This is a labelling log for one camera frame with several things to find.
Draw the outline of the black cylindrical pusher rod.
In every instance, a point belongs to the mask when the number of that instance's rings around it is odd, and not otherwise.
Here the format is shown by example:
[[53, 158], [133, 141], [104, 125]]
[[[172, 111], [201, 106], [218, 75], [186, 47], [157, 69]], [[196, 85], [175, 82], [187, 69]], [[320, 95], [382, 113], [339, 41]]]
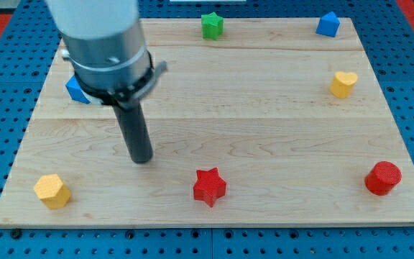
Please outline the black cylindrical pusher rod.
[[138, 164], [149, 162], [153, 150], [141, 105], [131, 109], [113, 106], [113, 110], [132, 161]]

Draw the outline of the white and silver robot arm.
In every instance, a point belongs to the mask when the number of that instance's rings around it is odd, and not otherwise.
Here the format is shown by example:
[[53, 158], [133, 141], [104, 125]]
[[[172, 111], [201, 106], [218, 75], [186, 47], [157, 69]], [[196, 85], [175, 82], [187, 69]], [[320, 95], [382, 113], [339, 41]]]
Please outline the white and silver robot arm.
[[152, 159], [153, 151], [140, 105], [166, 71], [147, 49], [137, 1], [46, 0], [66, 49], [74, 78], [94, 104], [112, 106], [130, 157]]

